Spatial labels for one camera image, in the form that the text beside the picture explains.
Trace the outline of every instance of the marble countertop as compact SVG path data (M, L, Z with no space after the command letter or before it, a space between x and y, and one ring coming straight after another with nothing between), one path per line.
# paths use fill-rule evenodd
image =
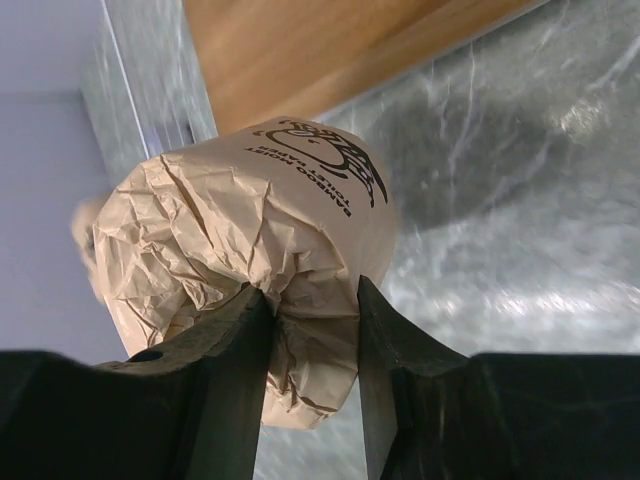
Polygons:
M108 3L138 117L215 135L184 23L141 40L125 3L151 2ZM177 4L144 14L168 25ZM85 96L117 182L144 151L107 30ZM141 60L144 42L163 56ZM404 228L384 292L401 313L465 354L638 351L639 52L639 2L551 0L321 119L392 172ZM357 388L317 430L261 431L256 479L364 472Z

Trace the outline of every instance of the beige object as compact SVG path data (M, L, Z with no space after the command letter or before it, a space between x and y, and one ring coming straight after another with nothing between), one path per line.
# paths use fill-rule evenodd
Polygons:
M244 282L278 312L262 420L313 428L357 374L361 275L397 235L387 176L362 142L278 118L138 166L95 229L101 289L129 354L188 328Z
M109 198L108 194L80 202L71 220L71 235L76 242L82 263L87 268L89 283L96 298L104 303L102 292L98 286L98 271L93 242L93 224L98 213Z
M546 1L184 0L184 8L226 134L278 115L316 117Z

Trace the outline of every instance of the wooden board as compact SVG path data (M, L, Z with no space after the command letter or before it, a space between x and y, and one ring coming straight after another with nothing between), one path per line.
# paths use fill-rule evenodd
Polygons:
M184 0L221 134L312 118L541 0Z

